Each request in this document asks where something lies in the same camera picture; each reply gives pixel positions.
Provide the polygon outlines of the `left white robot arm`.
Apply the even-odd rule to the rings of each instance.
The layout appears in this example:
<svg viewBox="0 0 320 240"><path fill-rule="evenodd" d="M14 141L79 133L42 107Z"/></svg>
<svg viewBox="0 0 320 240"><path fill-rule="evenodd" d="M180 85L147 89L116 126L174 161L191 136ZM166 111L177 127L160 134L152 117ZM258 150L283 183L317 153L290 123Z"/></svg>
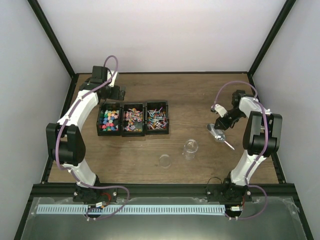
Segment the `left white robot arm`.
<svg viewBox="0 0 320 240"><path fill-rule="evenodd" d="M122 101L125 88L115 85L119 73L105 66L94 66L92 75L79 87L77 96L67 112L56 122L46 126L48 156L62 171L68 171L76 184L86 188L84 195L97 202L102 196L98 176L86 159L86 146L81 134L91 111L101 100Z"/></svg>

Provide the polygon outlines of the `metal scoop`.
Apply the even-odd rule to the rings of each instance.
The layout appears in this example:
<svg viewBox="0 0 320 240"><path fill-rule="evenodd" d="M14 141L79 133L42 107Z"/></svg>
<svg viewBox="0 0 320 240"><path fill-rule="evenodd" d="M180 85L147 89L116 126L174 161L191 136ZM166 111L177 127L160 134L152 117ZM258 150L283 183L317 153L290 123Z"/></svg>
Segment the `metal scoop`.
<svg viewBox="0 0 320 240"><path fill-rule="evenodd" d="M235 150L235 148L230 143L227 142L225 133L222 130L215 129L215 125L213 123L207 124L206 127L207 127L207 130L210 132L210 134L214 137L214 139L217 142L224 143L228 147L230 147L232 150Z"/></svg>

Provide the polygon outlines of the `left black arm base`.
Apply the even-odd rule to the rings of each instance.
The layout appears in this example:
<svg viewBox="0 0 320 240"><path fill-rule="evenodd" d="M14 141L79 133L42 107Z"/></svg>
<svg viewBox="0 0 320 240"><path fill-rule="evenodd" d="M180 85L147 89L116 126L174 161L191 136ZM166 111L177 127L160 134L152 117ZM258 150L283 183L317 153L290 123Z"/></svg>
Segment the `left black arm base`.
<svg viewBox="0 0 320 240"><path fill-rule="evenodd" d="M73 200L83 203L98 203L98 202L115 202L117 200L118 189L93 189L75 186L73 190Z"/></svg>

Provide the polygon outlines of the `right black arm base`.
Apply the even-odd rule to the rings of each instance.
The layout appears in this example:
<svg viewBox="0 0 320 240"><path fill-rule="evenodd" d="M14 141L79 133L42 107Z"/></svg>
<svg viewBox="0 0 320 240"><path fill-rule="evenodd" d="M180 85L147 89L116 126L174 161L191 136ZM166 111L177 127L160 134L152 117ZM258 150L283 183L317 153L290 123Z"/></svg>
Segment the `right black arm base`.
<svg viewBox="0 0 320 240"><path fill-rule="evenodd" d="M206 198L209 202L218 202L220 204L242 204L252 200L247 186L240 186L232 183L231 178L227 176L223 180L217 176L211 177L205 186Z"/></svg>

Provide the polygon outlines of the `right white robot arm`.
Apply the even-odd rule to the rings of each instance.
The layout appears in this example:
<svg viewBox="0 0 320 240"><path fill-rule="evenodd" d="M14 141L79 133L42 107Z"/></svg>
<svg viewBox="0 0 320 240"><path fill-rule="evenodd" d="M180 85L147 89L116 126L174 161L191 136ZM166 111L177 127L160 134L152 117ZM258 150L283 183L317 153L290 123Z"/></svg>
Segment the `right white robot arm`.
<svg viewBox="0 0 320 240"><path fill-rule="evenodd" d="M214 103L211 111L217 113L214 129L226 131L232 129L241 118L247 118L243 134L244 152L237 166L230 172L232 183L222 188L223 198L229 202L240 196L238 186L247 186L258 166L280 147L283 117L266 109L253 95L244 90L232 94L232 109Z"/></svg>

